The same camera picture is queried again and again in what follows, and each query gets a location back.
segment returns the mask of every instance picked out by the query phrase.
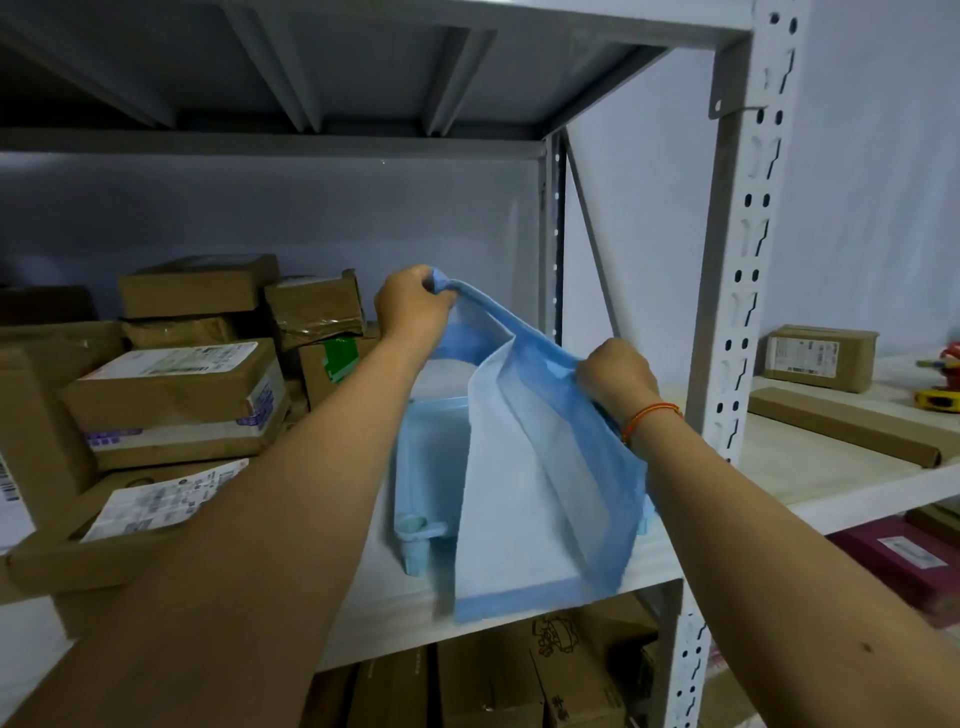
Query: small cardboard box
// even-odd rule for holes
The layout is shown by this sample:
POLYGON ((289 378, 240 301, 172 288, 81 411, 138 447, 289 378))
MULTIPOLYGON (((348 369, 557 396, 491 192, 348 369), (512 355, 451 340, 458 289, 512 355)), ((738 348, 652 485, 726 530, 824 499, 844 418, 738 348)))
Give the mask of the small cardboard box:
POLYGON ((270 339, 127 352, 60 395, 105 471, 257 455, 289 406, 270 339))
POLYGON ((280 277, 276 255, 191 255, 121 276, 128 319, 252 311, 280 277))
POLYGON ((370 323, 363 338, 344 336, 298 349, 311 410, 333 394, 379 340, 380 328, 376 323, 370 323))
POLYGON ((0 326, 95 321, 90 292, 81 285, 0 288, 0 326))
POLYGON ((59 391, 102 364, 101 354, 59 337, 0 342, 0 497, 22 498, 36 527, 54 522, 97 481, 59 391))
POLYGON ((935 468, 960 455, 960 432, 901 420, 779 387, 753 392, 748 410, 760 417, 898 457, 923 468, 935 468))
POLYGON ((960 621, 960 549, 898 516, 828 538, 935 627, 960 621))
POLYGON ((177 349, 232 344, 239 340, 226 316, 143 319, 121 322, 134 349, 177 349))
POLYGON ((314 675, 300 728, 340 728, 346 724, 356 673, 356 665, 347 665, 314 675))
POLYGON ((780 327, 767 339, 763 375, 844 392, 866 392, 874 378, 876 331, 780 327))
POLYGON ((363 336, 366 325, 356 275, 338 279, 286 278, 264 289, 284 351, 334 336, 363 336))
POLYGON ((360 664, 347 728, 426 728, 429 668, 426 647, 360 664))
POLYGON ((437 644, 444 728, 541 728, 543 691, 526 622, 437 644))
POLYGON ((185 463, 107 475, 76 498, 52 525, 38 529, 7 555, 11 582, 30 596, 85 592, 131 582, 176 538, 180 525, 83 542, 110 494, 204 473, 229 462, 185 463))
POLYGON ((550 725, 623 728, 623 700, 572 617, 558 612, 526 622, 550 725))

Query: white paper label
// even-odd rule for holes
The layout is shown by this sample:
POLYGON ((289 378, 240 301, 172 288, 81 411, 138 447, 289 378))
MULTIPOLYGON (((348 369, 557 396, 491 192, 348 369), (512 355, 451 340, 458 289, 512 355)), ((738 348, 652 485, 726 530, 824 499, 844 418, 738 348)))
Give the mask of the white paper label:
POLYGON ((840 344, 836 341, 771 336, 767 342, 767 369, 834 378, 839 354, 840 344))
POLYGON ((16 481, 7 468, 7 463, 3 459, 3 453, 0 452, 0 498, 5 503, 11 503, 20 500, 20 491, 16 487, 16 481))
POLYGON ((146 429, 87 432, 84 435, 86 443, 94 452, 259 437, 275 417, 286 414, 285 408, 278 408, 285 394, 283 373, 280 371, 280 365, 274 361, 247 395, 247 402, 250 403, 252 412, 249 417, 224 423, 167 425, 146 429))
POLYGON ((230 372, 256 349, 255 341, 214 347, 146 349, 127 352, 84 379, 132 379, 138 376, 213 375, 230 372))
POLYGON ((249 459, 237 460, 187 477, 114 491, 81 543, 182 523, 249 464, 249 459))
POLYGON ((937 558, 925 548, 917 546, 903 536, 890 536, 886 539, 877 540, 898 556, 909 561, 917 569, 936 569, 937 567, 949 566, 946 561, 937 558))

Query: forearm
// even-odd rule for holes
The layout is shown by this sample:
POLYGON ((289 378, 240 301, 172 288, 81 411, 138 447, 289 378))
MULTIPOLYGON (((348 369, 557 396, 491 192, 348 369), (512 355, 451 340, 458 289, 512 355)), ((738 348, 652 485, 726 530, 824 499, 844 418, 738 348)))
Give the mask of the forearm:
POLYGON ((378 345, 184 528, 9 725, 296 725, 420 364, 378 345))
POLYGON ((711 632, 769 725, 956 720, 960 658, 898 597, 673 412, 644 418, 634 442, 711 632))

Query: orange string bracelet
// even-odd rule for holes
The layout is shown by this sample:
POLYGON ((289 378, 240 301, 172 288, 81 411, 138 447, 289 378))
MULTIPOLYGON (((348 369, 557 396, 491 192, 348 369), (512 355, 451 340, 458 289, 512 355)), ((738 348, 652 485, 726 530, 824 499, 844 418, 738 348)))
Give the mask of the orange string bracelet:
POLYGON ((640 424, 640 420, 649 415, 651 412, 656 412, 658 409, 672 409, 681 419, 684 416, 684 413, 680 411, 680 407, 676 404, 671 404, 668 401, 659 401, 656 404, 651 404, 649 407, 644 407, 639 412, 637 412, 633 418, 627 423, 627 426, 623 428, 623 432, 620 433, 620 440, 628 448, 631 446, 630 441, 634 436, 634 431, 636 426, 640 424))

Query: brown cardboard box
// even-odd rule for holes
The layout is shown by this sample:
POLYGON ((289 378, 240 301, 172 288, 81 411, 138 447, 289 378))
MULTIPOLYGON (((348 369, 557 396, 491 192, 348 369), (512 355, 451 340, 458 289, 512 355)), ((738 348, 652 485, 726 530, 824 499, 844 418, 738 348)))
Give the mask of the brown cardboard box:
POLYGON ((0 288, 0 326, 95 321, 90 292, 81 285, 0 288))
POLYGON ((748 409, 755 415, 898 457, 924 468, 935 468, 944 460, 960 455, 960 432, 778 387, 753 392, 748 409))
POLYGON ((310 683, 300 728, 340 728, 347 722, 357 666, 318 672, 310 683))
POLYGON ((177 537, 176 525, 83 543, 113 491, 203 473, 230 461, 186 463, 111 473, 78 497, 52 525, 7 555, 10 580, 24 595, 42 596, 119 587, 132 581, 177 537))
POLYGON ((333 394, 337 385, 356 368, 360 359, 373 351, 379 340, 379 327, 367 324, 367 335, 363 338, 344 336, 298 349, 311 410, 333 394))
POLYGON ((99 622, 123 587, 94 589, 90 592, 70 592, 53 597, 54 609, 70 640, 78 640, 99 622))
POLYGON ((28 339, 58 338, 72 341, 93 352, 98 361, 107 362, 124 352, 123 335, 116 321, 82 321, 72 324, 0 327, 0 343, 28 339))
POLYGON ((927 505, 906 512, 906 522, 936 536, 945 544, 960 548, 960 516, 941 508, 939 505, 927 505))
POLYGON ((437 644, 444 728, 541 728, 543 691, 526 622, 437 644))
POLYGON ((238 340, 226 316, 183 319, 143 319, 121 322, 134 349, 176 349, 231 344, 238 340))
POLYGON ((360 663, 347 728, 426 728, 426 647, 360 663))
POLYGON ((344 334, 362 336, 366 329, 360 289, 352 270, 338 279, 311 276, 286 278, 264 289, 287 351, 344 334))
POLYGON ((191 255, 121 276, 128 319, 252 311, 280 277, 276 255, 191 255))
POLYGON ((97 466, 60 402, 60 388, 103 363, 99 353, 65 338, 0 342, 0 468, 37 527, 54 522, 97 481, 97 466))
POLYGON ((785 326, 767 339, 763 375, 844 392, 866 392, 874 378, 876 331, 785 326))
POLYGON ((603 663, 580 635, 569 612, 538 617, 530 652, 553 728, 584 725, 623 728, 626 709, 603 663))
POLYGON ((270 339, 127 352, 60 395, 104 471, 257 455, 289 405, 270 339))

